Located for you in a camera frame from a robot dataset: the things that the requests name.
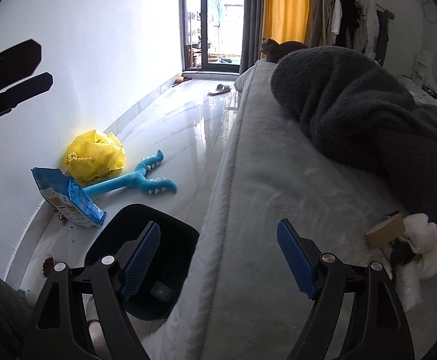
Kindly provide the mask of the dark teal trash bin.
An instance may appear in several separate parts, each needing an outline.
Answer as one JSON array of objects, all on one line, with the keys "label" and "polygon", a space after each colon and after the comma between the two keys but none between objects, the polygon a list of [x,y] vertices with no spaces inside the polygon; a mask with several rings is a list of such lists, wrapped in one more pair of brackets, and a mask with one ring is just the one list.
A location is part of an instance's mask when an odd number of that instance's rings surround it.
[{"label": "dark teal trash bin", "polygon": [[84,259],[91,265],[135,240],[150,222],[160,228],[160,243],[138,293],[126,311],[139,320],[163,320],[179,299],[195,252],[199,232],[189,224],[143,204],[122,208],[93,242]]}]

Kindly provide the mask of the pet food bowl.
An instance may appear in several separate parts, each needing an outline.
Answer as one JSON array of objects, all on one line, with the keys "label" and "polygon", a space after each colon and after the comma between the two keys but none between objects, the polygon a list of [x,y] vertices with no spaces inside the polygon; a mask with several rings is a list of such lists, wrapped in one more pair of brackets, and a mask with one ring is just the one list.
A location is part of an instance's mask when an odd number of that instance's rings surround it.
[{"label": "pet food bowl", "polygon": [[45,260],[42,264],[42,274],[43,274],[44,278],[49,277],[54,266],[55,266],[55,260],[53,257],[45,258]]}]

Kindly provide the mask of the brown cardboard piece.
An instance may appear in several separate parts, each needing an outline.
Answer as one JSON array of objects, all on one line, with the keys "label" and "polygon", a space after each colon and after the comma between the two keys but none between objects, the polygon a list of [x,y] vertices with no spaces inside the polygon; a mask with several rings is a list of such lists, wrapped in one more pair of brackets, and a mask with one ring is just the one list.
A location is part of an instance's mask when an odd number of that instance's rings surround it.
[{"label": "brown cardboard piece", "polygon": [[402,214],[400,212],[388,216],[383,221],[374,225],[365,233],[368,246],[378,249],[387,246],[406,231]]}]

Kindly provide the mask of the yellow plastic bag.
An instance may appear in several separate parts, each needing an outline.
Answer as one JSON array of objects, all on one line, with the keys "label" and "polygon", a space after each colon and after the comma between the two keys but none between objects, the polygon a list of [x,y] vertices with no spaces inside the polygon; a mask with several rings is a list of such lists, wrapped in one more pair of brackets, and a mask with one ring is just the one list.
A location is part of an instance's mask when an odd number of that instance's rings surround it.
[{"label": "yellow plastic bag", "polygon": [[106,180],[120,172],[126,162],[121,141],[113,133],[99,133],[96,130],[76,136],[64,154],[67,171],[82,185]]}]

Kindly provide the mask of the blue white pet food bag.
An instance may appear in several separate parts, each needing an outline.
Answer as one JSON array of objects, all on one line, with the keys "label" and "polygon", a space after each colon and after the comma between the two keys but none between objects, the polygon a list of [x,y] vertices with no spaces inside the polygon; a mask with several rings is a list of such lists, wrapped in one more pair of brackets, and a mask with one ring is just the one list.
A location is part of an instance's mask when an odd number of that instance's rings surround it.
[{"label": "blue white pet food bag", "polygon": [[31,173],[45,201],[70,222],[86,228],[104,224],[106,212],[93,203],[72,176],[45,167],[34,167]]}]

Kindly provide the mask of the light grey bed mattress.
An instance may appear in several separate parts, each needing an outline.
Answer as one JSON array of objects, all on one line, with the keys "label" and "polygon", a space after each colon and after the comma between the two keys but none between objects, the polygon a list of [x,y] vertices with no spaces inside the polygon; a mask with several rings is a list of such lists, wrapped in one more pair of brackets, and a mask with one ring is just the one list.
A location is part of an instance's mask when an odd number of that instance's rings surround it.
[{"label": "light grey bed mattress", "polygon": [[181,295],[144,338],[152,359],[285,359],[312,303],[280,250],[278,222],[362,265],[372,258],[365,232],[409,213],[375,177],[315,148],[271,92],[277,64],[256,63],[246,80]]}]

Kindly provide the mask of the blue plush dinosaur toy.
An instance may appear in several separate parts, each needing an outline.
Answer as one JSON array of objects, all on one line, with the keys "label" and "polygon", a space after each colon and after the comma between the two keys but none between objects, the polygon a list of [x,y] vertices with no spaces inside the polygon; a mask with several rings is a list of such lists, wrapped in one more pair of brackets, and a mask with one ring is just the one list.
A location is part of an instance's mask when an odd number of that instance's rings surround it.
[{"label": "blue plush dinosaur toy", "polygon": [[146,177],[147,172],[159,167],[164,158],[164,153],[158,150],[155,155],[143,158],[135,167],[134,172],[87,186],[83,191],[88,197],[95,197],[121,188],[138,189],[149,195],[167,191],[175,194],[177,186],[172,180],[166,178],[148,179]]}]

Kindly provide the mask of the dark grey fleece blanket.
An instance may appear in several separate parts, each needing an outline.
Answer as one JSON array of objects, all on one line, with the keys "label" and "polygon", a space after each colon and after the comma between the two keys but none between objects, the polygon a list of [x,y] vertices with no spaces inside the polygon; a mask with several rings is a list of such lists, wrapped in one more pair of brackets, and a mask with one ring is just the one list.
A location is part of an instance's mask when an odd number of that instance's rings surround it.
[{"label": "dark grey fleece blanket", "polygon": [[369,173],[437,225],[437,106],[416,103],[377,63],[335,46],[282,58],[271,92],[322,155]]}]

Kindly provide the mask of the grey slipper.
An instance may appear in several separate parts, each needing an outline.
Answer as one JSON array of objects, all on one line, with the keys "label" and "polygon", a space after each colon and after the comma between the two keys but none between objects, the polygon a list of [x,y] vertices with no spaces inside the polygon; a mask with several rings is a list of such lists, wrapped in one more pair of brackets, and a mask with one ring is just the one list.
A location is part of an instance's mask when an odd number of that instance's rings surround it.
[{"label": "grey slipper", "polygon": [[217,96],[221,94],[227,94],[231,92],[231,87],[225,84],[218,84],[215,89],[208,92],[209,96]]}]

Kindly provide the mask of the grey curtain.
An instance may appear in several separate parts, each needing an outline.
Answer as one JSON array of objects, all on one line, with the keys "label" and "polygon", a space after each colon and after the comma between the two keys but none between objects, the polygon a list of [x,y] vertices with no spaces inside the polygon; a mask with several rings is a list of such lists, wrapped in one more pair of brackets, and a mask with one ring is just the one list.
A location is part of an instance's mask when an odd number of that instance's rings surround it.
[{"label": "grey curtain", "polygon": [[240,74],[254,65],[262,43],[264,0],[244,0]]}]

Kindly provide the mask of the grey cat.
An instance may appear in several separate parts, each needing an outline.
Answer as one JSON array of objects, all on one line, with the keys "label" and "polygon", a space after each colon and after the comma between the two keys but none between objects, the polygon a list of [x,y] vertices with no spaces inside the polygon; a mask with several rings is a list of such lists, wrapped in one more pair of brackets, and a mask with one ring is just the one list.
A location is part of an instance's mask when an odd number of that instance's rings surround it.
[{"label": "grey cat", "polygon": [[286,55],[307,48],[308,46],[300,41],[285,41],[283,43],[278,43],[274,39],[267,38],[262,41],[261,53],[265,55],[266,61],[270,63],[278,63]]}]

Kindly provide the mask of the yellow curtain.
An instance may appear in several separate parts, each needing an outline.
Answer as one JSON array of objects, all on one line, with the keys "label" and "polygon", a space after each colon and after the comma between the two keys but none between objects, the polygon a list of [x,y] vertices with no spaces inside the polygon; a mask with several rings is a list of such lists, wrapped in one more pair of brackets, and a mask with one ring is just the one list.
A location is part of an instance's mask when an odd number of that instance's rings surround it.
[{"label": "yellow curtain", "polygon": [[262,36],[305,42],[310,0],[264,0]]}]

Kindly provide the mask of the hanging clothes on rack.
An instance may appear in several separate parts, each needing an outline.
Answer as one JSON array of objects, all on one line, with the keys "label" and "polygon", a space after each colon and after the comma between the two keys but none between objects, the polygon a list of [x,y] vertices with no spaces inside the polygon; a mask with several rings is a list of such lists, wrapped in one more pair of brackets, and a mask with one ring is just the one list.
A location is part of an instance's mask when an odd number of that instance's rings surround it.
[{"label": "hanging clothes on rack", "polygon": [[375,0],[310,0],[306,42],[356,50],[384,65],[392,11]]}]

